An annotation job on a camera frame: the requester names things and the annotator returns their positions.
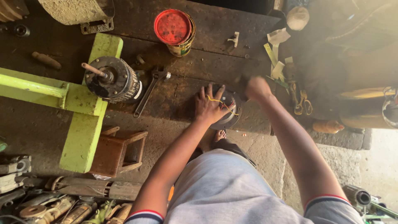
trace yellow wire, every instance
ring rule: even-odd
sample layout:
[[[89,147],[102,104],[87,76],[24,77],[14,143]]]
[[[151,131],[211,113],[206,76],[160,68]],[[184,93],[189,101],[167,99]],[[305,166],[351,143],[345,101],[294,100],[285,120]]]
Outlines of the yellow wire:
[[[209,100],[211,100],[211,101],[217,101],[217,102],[222,103],[222,104],[229,110],[229,112],[231,112],[233,115],[238,115],[238,114],[235,114],[234,112],[232,112],[232,111],[228,108],[228,106],[227,106],[223,101],[221,101],[221,100],[215,100],[215,99],[210,99],[210,96],[209,96],[209,95],[207,95],[207,97],[208,97]]]

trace striped sleeve cuff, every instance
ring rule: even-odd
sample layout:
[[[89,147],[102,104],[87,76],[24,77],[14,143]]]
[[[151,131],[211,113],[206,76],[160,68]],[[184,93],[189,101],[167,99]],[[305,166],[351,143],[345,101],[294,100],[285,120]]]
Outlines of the striped sleeve cuff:
[[[124,221],[124,224],[141,224],[141,223],[162,224],[163,221],[164,221],[163,216],[156,211],[140,210],[131,213],[129,217]]]
[[[311,208],[314,204],[320,203],[320,202],[325,202],[325,201],[336,201],[336,202],[342,202],[344,204],[347,204],[351,206],[351,203],[347,201],[345,198],[337,196],[337,195],[318,195],[310,200],[308,200],[305,205],[304,205],[304,214],[307,213],[308,209]]]

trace green pipe fitting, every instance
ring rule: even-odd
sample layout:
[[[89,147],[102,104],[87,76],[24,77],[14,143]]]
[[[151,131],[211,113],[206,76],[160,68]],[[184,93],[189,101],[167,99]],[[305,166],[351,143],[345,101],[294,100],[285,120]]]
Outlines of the green pipe fitting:
[[[0,74],[0,85],[24,89],[49,96],[55,96],[57,98],[64,98],[68,93],[68,89],[66,88],[57,88],[2,74]]]

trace concrete floor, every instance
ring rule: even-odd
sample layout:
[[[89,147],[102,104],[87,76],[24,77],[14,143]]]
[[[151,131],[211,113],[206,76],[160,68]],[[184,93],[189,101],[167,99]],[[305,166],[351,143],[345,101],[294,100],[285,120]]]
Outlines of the concrete floor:
[[[74,173],[58,168],[72,113],[56,108],[0,97],[0,136],[9,147],[3,154],[32,155],[32,174],[37,176],[76,176],[92,178],[91,174]],[[119,174],[115,180],[143,183],[157,158],[188,126],[186,123],[108,111],[104,126],[120,126],[119,135],[129,131],[149,132],[143,154],[143,165]],[[208,130],[200,142],[207,151],[214,136]],[[299,192],[289,165],[276,137],[227,130],[227,137],[237,143],[257,163],[257,170],[265,177],[275,193],[288,205],[302,213]],[[355,151],[318,145],[323,156],[341,184],[361,186],[379,195],[387,206],[398,211],[397,169],[398,150],[394,140],[397,130],[373,130],[372,148]]]

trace paint can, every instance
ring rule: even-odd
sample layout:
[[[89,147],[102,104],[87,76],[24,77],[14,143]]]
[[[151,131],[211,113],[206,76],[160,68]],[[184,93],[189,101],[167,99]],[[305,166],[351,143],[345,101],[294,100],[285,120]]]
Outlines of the paint can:
[[[188,14],[170,9],[156,16],[154,30],[156,36],[167,45],[172,55],[183,57],[191,50],[196,25]]]

